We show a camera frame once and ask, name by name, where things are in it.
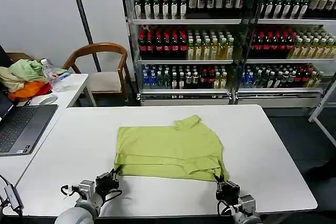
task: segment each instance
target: orange cloth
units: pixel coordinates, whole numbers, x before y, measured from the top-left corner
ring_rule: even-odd
[[[44,85],[45,83],[42,81],[25,82],[22,89],[14,93],[8,93],[8,97],[12,101],[27,101],[30,97],[36,95]]]

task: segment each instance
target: chair backrest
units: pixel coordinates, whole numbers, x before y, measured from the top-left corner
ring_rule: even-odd
[[[72,67],[75,73],[80,73],[78,67],[75,64],[76,59],[78,57],[90,55],[95,52],[116,52],[121,54],[122,57],[118,65],[118,72],[120,73],[122,71],[122,68],[127,60],[127,51],[122,46],[114,43],[90,44],[77,49],[75,52],[72,53],[67,62],[65,62],[65,64],[63,65],[63,69],[69,69],[70,67]]]

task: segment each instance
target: wooden chair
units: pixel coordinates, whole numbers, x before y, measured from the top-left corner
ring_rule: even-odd
[[[126,64],[127,51],[125,48],[114,43],[98,43],[90,44],[82,48],[77,49],[67,62],[63,65],[63,69],[69,69],[72,67],[75,73],[80,73],[75,61],[78,57],[90,55],[94,52],[117,52],[122,55],[118,65],[118,72],[97,72],[89,74],[88,86],[94,94],[111,94],[120,95],[128,101],[127,90],[125,82],[128,82],[133,97],[136,99],[137,95],[133,89],[131,83],[130,73]]]

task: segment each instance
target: white chair cushion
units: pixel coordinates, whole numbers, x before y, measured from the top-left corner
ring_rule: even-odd
[[[92,92],[121,90],[120,79],[117,72],[90,73],[88,82]]]

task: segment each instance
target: shelf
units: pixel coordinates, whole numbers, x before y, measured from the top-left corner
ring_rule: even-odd
[[[258,24],[279,24],[279,25],[332,25],[336,24],[333,19],[290,19],[290,18],[260,18]]]
[[[138,60],[138,64],[231,64],[233,60]]]
[[[240,94],[323,94],[321,88],[239,88],[238,95]]]
[[[226,94],[228,95],[227,89],[142,89],[141,95],[213,95],[213,94]]]
[[[237,25],[241,19],[134,19],[136,25]]]
[[[246,63],[331,63],[334,59],[248,59]]]

